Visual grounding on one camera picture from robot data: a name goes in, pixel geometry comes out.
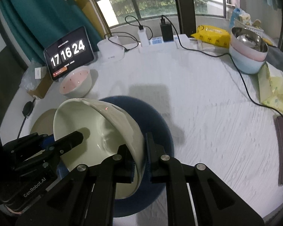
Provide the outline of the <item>beige plate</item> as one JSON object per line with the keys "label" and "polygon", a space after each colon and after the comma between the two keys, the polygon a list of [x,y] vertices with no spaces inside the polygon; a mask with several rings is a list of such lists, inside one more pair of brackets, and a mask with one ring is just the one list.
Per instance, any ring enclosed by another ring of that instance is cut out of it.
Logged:
{"label": "beige plate", "polygon": [[49,109],[41,114],[40,117],[32,125],[30,133],[38,133],[39,135],[47,134],[48,136],[52,135],[54,132],[53,122],[55,112],[56,109]]}

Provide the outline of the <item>cream bowl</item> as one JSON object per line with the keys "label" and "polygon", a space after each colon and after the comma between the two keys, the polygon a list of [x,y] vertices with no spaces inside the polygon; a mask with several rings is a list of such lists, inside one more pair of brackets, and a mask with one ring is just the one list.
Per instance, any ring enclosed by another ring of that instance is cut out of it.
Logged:
{"label": "cream bowl", "polygon": [[71,98],[57,108],[53,131],[56,140],[74,131],[84,135],[80,145],[62,155],[69,171],[80,164],[98,165],[125,144],[135,162],[134,180],[118,183],[115,198],[126,199],[137,191],[145,170],[145,141],[139,125],[124,109],[104,101]]}

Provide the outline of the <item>pink strawberry bowl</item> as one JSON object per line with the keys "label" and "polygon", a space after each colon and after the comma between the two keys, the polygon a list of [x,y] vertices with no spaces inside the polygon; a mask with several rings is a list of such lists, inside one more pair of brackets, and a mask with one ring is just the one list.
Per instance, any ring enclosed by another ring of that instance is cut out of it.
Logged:
{"label": "pink strawberry bowl", "polygon": [[61,82],[59,92],[68,98],[82,98],[90,91],[90,68],[81,66],[71,71]]}

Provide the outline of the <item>large dark blue bowl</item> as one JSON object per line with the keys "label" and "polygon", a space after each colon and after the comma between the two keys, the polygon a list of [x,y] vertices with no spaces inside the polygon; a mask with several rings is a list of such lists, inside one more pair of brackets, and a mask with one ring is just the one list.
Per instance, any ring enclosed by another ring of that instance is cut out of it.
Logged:
{"label": "large dark blue bowl", "polygon": [[114,217],[125,217],[138,213],[150,206],[163,192],[164,184],[150,182],[146,164],[146,134],[151,133],[156,144],[162,145],[165,152],[173,156],[174,144],[168,125],[162,116],[148,103],[129,96],[112,96],[101,99],[124,109],[139,125],[144,137],[145,170],[137,191],[126,199],[115,199]]}

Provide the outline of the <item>cardboard box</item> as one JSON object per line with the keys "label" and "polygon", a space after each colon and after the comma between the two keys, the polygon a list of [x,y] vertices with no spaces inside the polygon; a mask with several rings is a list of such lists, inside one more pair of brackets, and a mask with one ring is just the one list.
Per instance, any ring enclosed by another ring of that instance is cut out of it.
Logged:
{"label": "cardboard box", "polygon": [[34,98],[43,99],[46,96],[48,89],[51,87],[52,83],[53,80],[51,79],[50,74],[47,73],[41,80],[38,87],[35,90],[27,91],[27,93]]}

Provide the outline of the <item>clear plastic bag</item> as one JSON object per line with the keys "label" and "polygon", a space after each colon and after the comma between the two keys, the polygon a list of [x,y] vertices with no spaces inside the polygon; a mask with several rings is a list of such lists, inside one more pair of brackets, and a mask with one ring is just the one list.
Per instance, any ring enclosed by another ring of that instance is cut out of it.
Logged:
{"label": "clear plastic bag", "polygon": [[38,87],[41,80],[35,79],[36,67],[42,67],[42,65],[39,62],[32,59],[31,64],[29,65],[29,67],[22,76],[21,83],[19,85],[20,88],[30,91],[30,90],[35,90]]}

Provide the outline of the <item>small white box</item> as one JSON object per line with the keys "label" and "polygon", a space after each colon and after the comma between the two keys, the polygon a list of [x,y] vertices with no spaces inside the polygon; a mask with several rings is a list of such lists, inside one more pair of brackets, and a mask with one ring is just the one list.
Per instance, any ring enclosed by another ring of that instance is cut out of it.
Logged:
{"label": "small white box", "polygon": [[35,68],[35,79],[36,80],[43,79],[46,76],[46,74],[47,74],[47,67],[46,66]]}

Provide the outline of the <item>white tablecloth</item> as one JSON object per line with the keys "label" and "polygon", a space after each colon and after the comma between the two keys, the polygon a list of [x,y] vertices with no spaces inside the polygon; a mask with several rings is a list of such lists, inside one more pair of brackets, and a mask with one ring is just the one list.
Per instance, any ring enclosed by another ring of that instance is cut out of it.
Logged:
{"label": "white tablecloth", "polygon": [[90,64],[89,98],[145,101],[171,131],[175,157],[206,164],[265,221],[283,208],[274,111],[259,107],[256,76],[239,75],[228,56],[183,49]]}

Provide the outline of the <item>tablet showing clock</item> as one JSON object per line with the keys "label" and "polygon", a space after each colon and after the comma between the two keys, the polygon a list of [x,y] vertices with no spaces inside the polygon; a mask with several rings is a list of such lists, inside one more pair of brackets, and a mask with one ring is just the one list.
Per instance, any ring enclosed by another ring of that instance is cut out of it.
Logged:
{"label": "tablet showing clock", "polygon": [[95,60],[95,55],[84,27],[79,27],[66,34],[47,47],[43,54],[53,81],[57,81],[76,68]]}

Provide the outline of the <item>white lamp base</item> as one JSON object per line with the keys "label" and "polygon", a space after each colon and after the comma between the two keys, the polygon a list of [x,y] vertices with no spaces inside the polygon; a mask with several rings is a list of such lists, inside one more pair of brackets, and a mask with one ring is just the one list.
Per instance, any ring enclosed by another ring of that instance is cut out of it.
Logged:
{"label": "white lamp base", "polygon": [[116,62],[123,59],[125,55],[125,49],[118,36],[107,37],[101,40],[97,46],[104,62]]}

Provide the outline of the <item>light blue stacked bowl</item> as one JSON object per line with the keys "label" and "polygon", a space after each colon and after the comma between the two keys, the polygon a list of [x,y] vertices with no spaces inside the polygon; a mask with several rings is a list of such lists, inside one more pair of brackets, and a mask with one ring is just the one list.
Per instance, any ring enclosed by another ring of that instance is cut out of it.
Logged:
{"label": "light blue stacked bowl", "polygon": [[254,75],[259,72],[262,65],[265,63],[264,61],[259,62],[253,59],[250,59],[241,53],[239,53],[236,49],[234,49],[231,45],[229,46],[229,53],[235,62],[237,68],[243,73]]}

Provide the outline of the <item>yellow curtain left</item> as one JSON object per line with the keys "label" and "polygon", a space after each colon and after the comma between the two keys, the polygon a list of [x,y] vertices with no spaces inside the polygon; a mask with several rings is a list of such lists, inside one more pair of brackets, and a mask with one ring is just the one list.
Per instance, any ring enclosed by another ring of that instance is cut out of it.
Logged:
{"label": "yellow curtain left", "polygon": [[96,0],[74,0],[103,39],[111,31]]}

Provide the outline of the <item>white power strip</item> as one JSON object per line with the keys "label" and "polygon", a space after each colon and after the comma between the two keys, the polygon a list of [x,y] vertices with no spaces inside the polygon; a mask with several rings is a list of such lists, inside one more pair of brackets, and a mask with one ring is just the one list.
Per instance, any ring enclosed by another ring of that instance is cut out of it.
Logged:
{"label": "white power strip", "polygon": [[149,40],[149,45],[147,47],[140,46],[138,48],[141,54],[151,53],[151,52],[160,52],[160,51],[173,51],[176,49],[181,49],[179,39],[181,44],[184,47],[190,46],[190,39],[185,34],[180,34],[179,36],[174,35],[173,41],[164,42],[162,36],[155,37]]}

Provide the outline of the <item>black power adapter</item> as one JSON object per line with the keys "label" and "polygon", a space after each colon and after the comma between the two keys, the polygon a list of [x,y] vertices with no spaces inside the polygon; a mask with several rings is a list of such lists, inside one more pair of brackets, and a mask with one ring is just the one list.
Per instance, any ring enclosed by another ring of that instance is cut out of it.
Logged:
{"label": "black power adapter", "polygon": [[174,41],[172,25],[170,23],[160,24],[160,29],[164,42]]}

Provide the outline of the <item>stainless steel bowl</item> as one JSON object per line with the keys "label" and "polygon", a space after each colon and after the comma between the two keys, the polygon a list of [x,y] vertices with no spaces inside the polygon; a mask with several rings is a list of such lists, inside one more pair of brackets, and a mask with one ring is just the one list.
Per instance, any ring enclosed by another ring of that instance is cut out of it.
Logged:
{"label": "stainless steel bowl", "polygon": [[231,45],[236,50],[242,50],[244,47],[248,47],[261,53],[268,52],[268,45],[263,38],[244,27],[233,27],[231,29]]}

